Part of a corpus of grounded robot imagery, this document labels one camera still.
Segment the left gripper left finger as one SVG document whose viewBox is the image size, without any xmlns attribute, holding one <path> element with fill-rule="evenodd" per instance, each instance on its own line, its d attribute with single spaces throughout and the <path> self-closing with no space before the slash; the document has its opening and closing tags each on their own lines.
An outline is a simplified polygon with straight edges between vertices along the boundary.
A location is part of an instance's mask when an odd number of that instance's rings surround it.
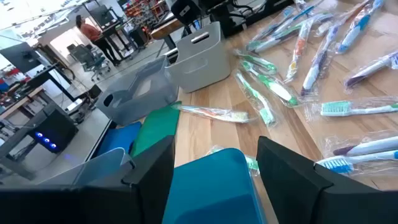
<svg viewBox="0 0 398 224">
<path fill-rule="evenodd" d="M 175 141 L 166 136 L 135 167 L 85 185 L 0 186 L 0 224 L 161 224 L 174 174 Z"/>
</svg>

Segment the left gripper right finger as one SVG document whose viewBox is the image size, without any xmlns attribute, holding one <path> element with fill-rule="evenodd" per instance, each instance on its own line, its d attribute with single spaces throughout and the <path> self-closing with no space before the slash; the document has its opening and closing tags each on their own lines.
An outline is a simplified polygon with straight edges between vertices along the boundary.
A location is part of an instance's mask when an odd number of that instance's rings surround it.
<svg viewBox="0 0 398 224">
<path fill-rule="evenodd" d="M 256 159 L 279 224 L 398 224 L 398 190 L 364 185 L 265 136 Z"/>
</svg>

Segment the purple toothbrush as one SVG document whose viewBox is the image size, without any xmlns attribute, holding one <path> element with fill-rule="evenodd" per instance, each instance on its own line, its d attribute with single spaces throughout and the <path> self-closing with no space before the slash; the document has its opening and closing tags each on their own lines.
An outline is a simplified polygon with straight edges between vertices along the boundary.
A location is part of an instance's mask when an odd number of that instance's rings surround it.
<svg viewBox="0 0 398 224">
<path fill-rule="evenodd" d="M 398 149 L 398 131 L 383 130 L 360 135 L 326 137 L 320 143 L 323 157 L 361 156 Z"/>
<path fill-rule="evenodd" d="M 330 27 L 326 37 L 324 38 L 321 46 L 315 54 L 312 60 L 311 67 L 307 73 L 307 76 L 304 79 L 300 92 L 301 96 L 307 96 L 312 94 L 319 76 L 323 73 L 326 61 L 328 60 L 328 55 L 334 48 L 335 38 L 337 36 L 338 30 L 339 25 L 333 25 L 332 27 Z"/>
<path fill-rule="evenodd" d="M 349 95 L 356 85 L 385 69 L 398 70 L 398 50 L 372 60 L 366 65 L 349 72 L 343 82 L 344 93 Z"/>
</svg>

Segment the blue toothbrush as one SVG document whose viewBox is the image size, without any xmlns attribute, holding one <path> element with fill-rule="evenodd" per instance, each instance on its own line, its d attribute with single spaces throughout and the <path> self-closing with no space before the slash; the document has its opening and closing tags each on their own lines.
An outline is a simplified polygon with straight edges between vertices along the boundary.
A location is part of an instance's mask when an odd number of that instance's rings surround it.
<svg viewBox="0 0 398 224">
<path fill-rule="evenodd" d="M 324 0 L 311 0 L 306 2 L 305 0 L 293 0 L 295 7 L 288 6 L 282 10 L 280 14 L 273 19 L 270 24 L 262 28 L 257 35 L 255 35 L 251 42 L 264 40 L 271 35 L 276 35 L 277 33 L 289 28 L 293 23 L 299 20 L 303 16 L 310 17 L 313 15 L 313 9 L 321 4 Z"/>
<path fill-rule="evenodd" d="M 384 0 L 369 0 L 352 21 L 349 30 L 336 49 L 337 54 L 345 54 L 366 29 L 372 15 L 382 7 Z"/>
<path fill-rule="evenodd" d="M 333 156 L 316 162 L 345 176 L 398 175 L 398 150 L 360 156 Z"/>
</svg>

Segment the clear smoky plastic bin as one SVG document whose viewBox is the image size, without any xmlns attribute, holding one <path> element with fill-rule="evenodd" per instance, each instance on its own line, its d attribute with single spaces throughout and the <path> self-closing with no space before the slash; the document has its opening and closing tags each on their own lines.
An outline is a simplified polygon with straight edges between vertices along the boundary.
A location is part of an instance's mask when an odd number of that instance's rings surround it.
<svg viewBox="0 0 398 224">
<path fill-rule="evenodd" d="M 126 126 L 173 103 L 178 86 L 167 66 L 169 60 L 163 55 L 118 78 L 100 94 L 96 107 L 116 124 Z"/>
<path fill-rule="evenodd" d="M 85 185 L 96 179 L 116 172 L 124 164 L 135 167 L 129 154 L 122 147 L 112 149 L 94 159 L 69 169 L 40 185 Z"/>
</svg>

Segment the blue flat mat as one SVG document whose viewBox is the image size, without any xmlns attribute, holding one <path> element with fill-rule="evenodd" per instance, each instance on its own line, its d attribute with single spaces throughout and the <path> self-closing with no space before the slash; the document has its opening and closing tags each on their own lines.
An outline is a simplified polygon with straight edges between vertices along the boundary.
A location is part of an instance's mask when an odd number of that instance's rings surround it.
<svg viewBox="0 0 398 224">
<path fill-rule="evenodd" d="M 118 147 L 123 148 L 126 154 L 129 154 L 141 126 L 141 122 L 138 121 L 123 128 L 109 129 L 102 143 L 99 145 L 96 156 L 100 156 Z"/>
</svg>

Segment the black box blue lights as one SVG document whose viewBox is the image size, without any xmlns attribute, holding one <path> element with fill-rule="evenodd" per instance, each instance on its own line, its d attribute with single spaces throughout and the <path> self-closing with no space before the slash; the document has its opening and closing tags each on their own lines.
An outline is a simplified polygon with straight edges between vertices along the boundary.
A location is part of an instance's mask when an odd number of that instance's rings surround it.
<svg viewBox="0 0 398 224">
<path fill-rule="evenodd" d="M 62 152 L 78 132 L 73 120 L 55 103 L 44 106 L 28 126 L 29 136 L 54 154 Z"/>
</svg>

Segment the green flat mat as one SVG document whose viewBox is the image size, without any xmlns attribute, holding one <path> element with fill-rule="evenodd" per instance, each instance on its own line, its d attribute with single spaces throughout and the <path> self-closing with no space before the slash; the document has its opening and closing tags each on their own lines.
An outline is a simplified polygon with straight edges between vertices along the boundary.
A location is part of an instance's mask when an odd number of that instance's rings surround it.
<svg viewBox="0 0 398 224">
<path fill-rule="evenodd" d="M 180 111 L 177 109 L 179 105 L 181 101 L 154 110 L 146 116 L 132 145 L 131 157 L 136 157 L 164 137 L 175 135 L 180 116 Z"/>
</svg>

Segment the teal plastic bin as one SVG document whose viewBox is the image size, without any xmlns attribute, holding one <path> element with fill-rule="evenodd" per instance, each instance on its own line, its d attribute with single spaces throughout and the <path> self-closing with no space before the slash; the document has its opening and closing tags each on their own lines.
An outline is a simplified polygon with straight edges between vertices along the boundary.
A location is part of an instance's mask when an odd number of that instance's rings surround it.
<svg viewBox="0 0 398 224">
<path fill-rule="evenodd" d="M 227 148 L 176 167 L 162 224 L 266 224 L 244 154 Z"/>
</svg>

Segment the grey office chair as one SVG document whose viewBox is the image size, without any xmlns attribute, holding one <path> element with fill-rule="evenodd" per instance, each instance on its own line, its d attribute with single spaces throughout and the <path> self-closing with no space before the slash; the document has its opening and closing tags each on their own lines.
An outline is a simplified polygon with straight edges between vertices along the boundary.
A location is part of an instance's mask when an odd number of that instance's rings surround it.
<svg viewBox="0 0 398 224">
<path fill-rule="evenodd" d="M 80 62 L 85 72 L 91 72 L 91 81 L 100 80 L 100 76 L 110 72 L 109 61 L 102 53 L 94 53 L 84 45 L 75 46 L 70 50 L 74 59 Z"/>
</svg>

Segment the black monitor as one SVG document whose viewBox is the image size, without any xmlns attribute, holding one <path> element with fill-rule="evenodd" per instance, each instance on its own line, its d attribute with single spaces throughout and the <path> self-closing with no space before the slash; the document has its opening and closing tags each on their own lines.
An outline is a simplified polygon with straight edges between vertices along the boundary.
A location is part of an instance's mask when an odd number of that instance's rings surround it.
<svg viewBox="0 0 398 224">
<path fill-rule="evenodd" d="M 39 55 L 26 42 L 1 49 L 0 54 L 22 73 L 26 73 L 41 65 Z"/>
<path fill-rule="evenodd" d="M 90 15 L 102 29 L 108 28 L 118 21 L 114 15 L 114 11 L 105 5 L 90 10 Z"/>
</svg>

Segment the light grey plastic bin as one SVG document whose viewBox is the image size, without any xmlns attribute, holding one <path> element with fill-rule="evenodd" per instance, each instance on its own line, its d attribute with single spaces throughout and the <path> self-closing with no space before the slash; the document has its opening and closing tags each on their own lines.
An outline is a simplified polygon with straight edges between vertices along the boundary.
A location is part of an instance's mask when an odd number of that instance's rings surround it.
<svg viewBox="0 0 398 224">
<path fill-rule="evenodd" d="M 223 80 L 231 73 L 218 21 L 180 39 L 177 51 L 176 61 L 165 70 L 185 93 Z"/>
</svg>

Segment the person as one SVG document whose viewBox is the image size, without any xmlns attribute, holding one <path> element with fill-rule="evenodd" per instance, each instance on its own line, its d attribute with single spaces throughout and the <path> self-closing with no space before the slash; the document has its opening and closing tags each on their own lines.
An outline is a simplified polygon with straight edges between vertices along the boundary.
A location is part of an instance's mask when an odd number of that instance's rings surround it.
<svg viewBox="0 0 398 224">
<path fill-rule="evenodd" d="M 76 26 L 80 30 L 80 32 L 88 38 L 92 44 L 96 45 L 108 58 L 111 63 L 117 67 L 121 62 L 116 58 L 112 46 L 106 41 L 106 39 L 102 39 L 102 33 L 92 25 L 86 24 L 80 15 L 77 15 L 75 18 Z"/>
</svg>

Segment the wooden top table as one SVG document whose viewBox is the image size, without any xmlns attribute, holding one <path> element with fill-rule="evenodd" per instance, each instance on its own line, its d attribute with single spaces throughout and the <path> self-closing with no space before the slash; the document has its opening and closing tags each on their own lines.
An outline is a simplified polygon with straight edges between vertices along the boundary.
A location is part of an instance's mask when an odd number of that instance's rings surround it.
<svg viewBox="0 0 398 224">
<path fill-rule="evenodd" d="M 171 37 L 171 33 L 183 28 L 184 25 L 178 19 L 172 19 L 160 27 L 154 29 L 150 35 L 155 40 L 163 40 L 169 48 L 169 51 L 165 55 L 173 55 L 177 53 L 177 47 L 174 40 Z"/>
</svg>

